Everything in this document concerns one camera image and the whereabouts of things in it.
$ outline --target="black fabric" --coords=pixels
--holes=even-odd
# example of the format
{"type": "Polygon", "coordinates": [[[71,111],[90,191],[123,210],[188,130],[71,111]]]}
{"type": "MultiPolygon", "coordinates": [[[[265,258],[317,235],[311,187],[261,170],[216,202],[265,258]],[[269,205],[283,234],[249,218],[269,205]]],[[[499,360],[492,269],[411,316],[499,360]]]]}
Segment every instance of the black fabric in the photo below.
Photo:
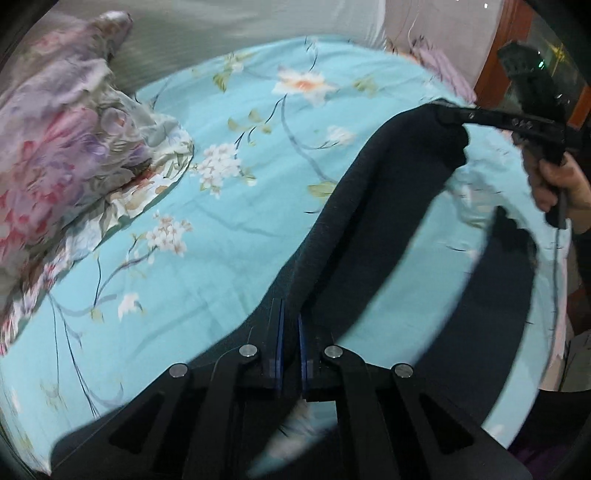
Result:
{"type": "Polygon", "coordinates": [[[456,310],[416,365],[483,423],[509,375],[530,312],[535,246],[498,209],[488,244],[456,310]]]}
{"type": "MultiPolygon", "coordinates": [[[[213,362],[256,335],[253,332],[268,319],[272,299],[280,297],[287,299],[286,376],[298,377],[298,312],[304,313],[307,322],[328,327],[337,340],[345,334],[396,267],[431,201],[464,164],[467,144],[462,127],[437,122],[433,105],[404,112],[383,125],[341,179],[261,304],[191,365],[213,362]]],[[[534,276],[530,243],[529,235],[499,210],[488,246],[455,312],[416,365],[420,375],[440,384],[477,421],[484,420],[501,393],[521,340],[534,276]]],[[[247,457],[262,450],[295,401],[264,410],[264,421],[249,429],[252,445],[247,457]]],[[[61,441],[52,464],[90,430],[61,441]]],[[[313,478],[313,471],[319,475],[325,475],[326,468],[336,471],[334,455],[318,454],[335,438],[330,434],[313,452],[269,478],[301,478],[303,472],[313,478]]]]}

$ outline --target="light blue bedsheet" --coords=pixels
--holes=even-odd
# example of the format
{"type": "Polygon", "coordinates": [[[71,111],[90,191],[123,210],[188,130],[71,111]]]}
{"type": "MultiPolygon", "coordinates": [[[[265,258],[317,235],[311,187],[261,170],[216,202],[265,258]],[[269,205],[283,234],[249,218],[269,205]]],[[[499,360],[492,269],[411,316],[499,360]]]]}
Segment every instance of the light blue bedsheet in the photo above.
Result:
{"type": "MultiPolygon", "coordinates": [[[[442,96],[461,103],[406,59],[309,37],[213,59],[140,91],[193,136],[195,158],[172,192],[75,265],[0,360],[4,425],[25,461],[48,470],[59,438],[238,327],[368,138],[442,96]]],[[[468,131],[468,164],[340,343],[383,367],[416,361],[454,309],[493,207],[504,206],[538,244],[531,323],[485,423],[506,446],[551,348],[554,230],[530,199],[518,150],[492,128],[468,131]]],[[[334,421],[310,415],[316,429],[334,421]]]]}

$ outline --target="human hand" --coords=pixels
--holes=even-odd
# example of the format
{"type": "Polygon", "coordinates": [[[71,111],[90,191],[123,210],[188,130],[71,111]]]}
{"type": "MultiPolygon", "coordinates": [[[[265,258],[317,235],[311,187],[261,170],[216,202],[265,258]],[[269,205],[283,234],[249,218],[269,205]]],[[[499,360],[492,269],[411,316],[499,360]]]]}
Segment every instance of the human hand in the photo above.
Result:
{"type": "Polygon", "coordinates": [[[563,164],[559,167],[546,160],[538,160],[539,157],[528,146],[525,146],[522,155],[537,207],[549,212],[558,202],[549,185],[564,188],[569,201],[567,215],[573,222],[575,233],[591,228],[591,186],[573,156],[565,153],[563,164]]]}

